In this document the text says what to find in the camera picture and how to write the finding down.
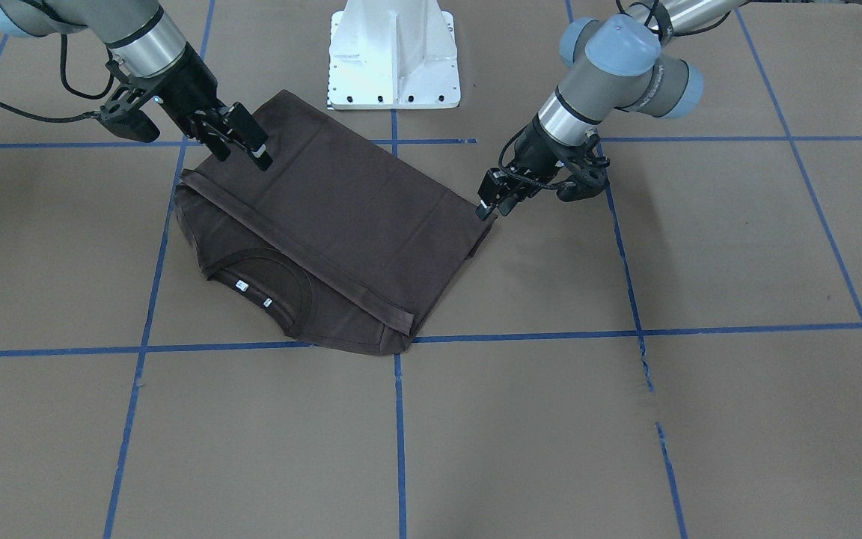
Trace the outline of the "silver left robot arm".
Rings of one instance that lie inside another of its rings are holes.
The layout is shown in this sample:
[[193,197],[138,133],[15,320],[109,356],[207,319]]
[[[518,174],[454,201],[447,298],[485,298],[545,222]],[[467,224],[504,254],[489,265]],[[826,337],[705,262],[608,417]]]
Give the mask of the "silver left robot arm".
[[478,189],[479,219],[506,217],[517,204],[553,191],[563,202],[608,188],[609,159],[598,152],[610,112],[681,118],[698,105],[703,75],[664,52],[671,41],[718,27],[739,1],[619,1],[605,20],[572,21],[560,40],[567,74],[530,122],[505,144]]

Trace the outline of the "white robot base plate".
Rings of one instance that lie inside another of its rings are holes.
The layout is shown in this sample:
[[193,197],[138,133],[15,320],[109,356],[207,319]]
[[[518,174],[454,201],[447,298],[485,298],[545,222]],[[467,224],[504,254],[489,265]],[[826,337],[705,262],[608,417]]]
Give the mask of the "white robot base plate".
[[329,31],[329,109],[461,103],[455,20],[438,1],[349,1],[331,15]]

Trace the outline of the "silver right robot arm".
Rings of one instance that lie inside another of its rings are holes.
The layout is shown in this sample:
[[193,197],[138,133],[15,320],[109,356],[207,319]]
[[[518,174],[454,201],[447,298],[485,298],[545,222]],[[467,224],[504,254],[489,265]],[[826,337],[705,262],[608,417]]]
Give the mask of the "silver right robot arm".
[[225,161],[238,147],[266,170],[268,136],[241,104],[218,98],[218,81],[157,1],[0,1],[0,32],[19,38],[92,31],[105,46],[117,87],[102,94],[94,119],[113,135],[141,143],[159,137],[144,105],[162,107],[185,137]]

